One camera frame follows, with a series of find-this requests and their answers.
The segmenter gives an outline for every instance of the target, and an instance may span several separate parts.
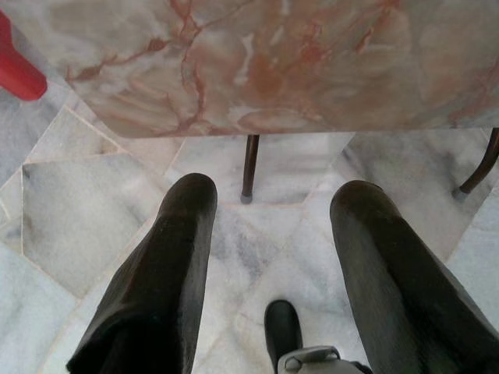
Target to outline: marble floor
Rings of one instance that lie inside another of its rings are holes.
[[[275,298],[295,304],[306,345],[367,363],[328,218],[334,192],[354,178],[387,191],[499,327],[499,168],[464,203],[450,195],[487,131],[264,136],[243,206],[244,137],[117,137],[15,39],[50,82],[34,103],[0,90],[2,372],[66,372],[112,274],[192,171],[219,194],[194,373],[271,373],[263,316]]]

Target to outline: metal chair leg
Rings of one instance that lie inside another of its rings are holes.
[[[242,177],[241,203],[249,204],[253,200],[253,180],[257,166],[258,142],[260,135],[249,135],[246,142],[246,159]]]
[[[471,191],[478,186],[478,184],[485,179],[490,170],[494,167],[497,158],[499,157],[499,128],[492,130],[489,145],[485,151],[482,162],[471,174],[471,176],[464,182],[461,187],[457,188],[452,195],[460,201],[463,201]]]

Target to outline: table leg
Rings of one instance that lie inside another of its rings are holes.
[[[476,168],[476,170],[471,174],[471,176],[464,182],[461,187],[456,189],[452,195],[460,201],[463,201],[471,191],[478,186],[478,184],[485,179],[489,174],[492,167],[495,165],[497,158],[499,157],[499,128],[492,130],[492,135],[490,136],[489,145],[485,151],[482,162]]]
[[[249,135],[246,142],[246,159],[244,160],[244,175],[242,177],[241,203],[249,204],[253,200],[253,180],[257,166],[258,142],[260,135]]]

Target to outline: red object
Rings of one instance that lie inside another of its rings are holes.
[[[37,100],[47,90],[45,76],[14,48],[10,21],[1,11],[0,86],[23,100]]]

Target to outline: pink marble tabletop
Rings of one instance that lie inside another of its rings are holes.
[[[0,0],[123,136],[499,124],[499,0]]]

